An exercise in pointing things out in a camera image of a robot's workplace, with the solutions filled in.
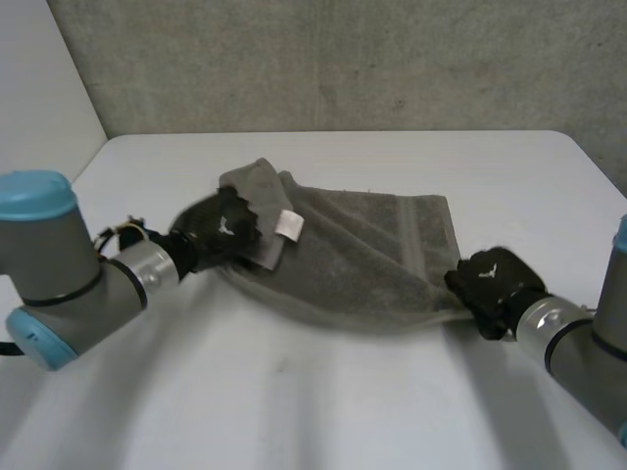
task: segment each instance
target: white tag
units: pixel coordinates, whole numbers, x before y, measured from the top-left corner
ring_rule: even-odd
[[[283,210],[278,218],[278,222],[276,222],[274,233],[298,242],[303,230],[303,223],[305,223],[305,220],[297,213]]]

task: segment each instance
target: table surface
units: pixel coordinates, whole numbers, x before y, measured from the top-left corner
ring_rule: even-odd
[[[92,234],[165,230],[255,159],[304,185],[442,194],[461,254],[512,248],[594,306],[627,201],[548,131],[126,136],[74,185]],[[0,283],[5,309],[19,299]],[[112,469],[625,468],[627,454],[516,344],[470,323],[373,338],[280,317],[192,276],[62,371],[0,361],[0,466]]]

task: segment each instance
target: gray towel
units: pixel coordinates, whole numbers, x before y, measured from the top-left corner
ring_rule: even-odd
[[[459,259],[446,198],[328,191],[279,177],[305,219],[301,238],[285,241],[273,271],[224,266],[235,286],[293,318],[362,332],[470,318],[444,283]]]

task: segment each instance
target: cable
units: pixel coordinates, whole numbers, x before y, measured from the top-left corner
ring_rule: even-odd
[[[120,233],[125,228],[133,228],[141,233],[141,236],[144,240],[150,240],[150,236],[140,225],[137,225],[133,222],[125,222],[121,223],[116,227],[108,227],[103,230],[98,237],[94,240],[94,248],[98,252],[98,255],[102,255],[103,250],[107,247],[109,242],[116,236],[120,236]]]
[[[24,352],[15,343],[0,342],[0,355],[24,355]]]

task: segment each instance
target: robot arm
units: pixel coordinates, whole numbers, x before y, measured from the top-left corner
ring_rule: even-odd
[[[549,294],[512,252],[496,248],[446,275],[481,335],[520,346],[627,447],[627,220],[614,239],[597,313]]]
[[[220,188],[182,212],[168,234],[146,232],[106,259],[94,249],[65,177],[0,175],[0,274],[11,277],[24,303],[7,318],[16,346],[5,344],[5,355],[21,352],[46,369],[63,367],[157,292],[254,245],[256,221],[233,188]]]

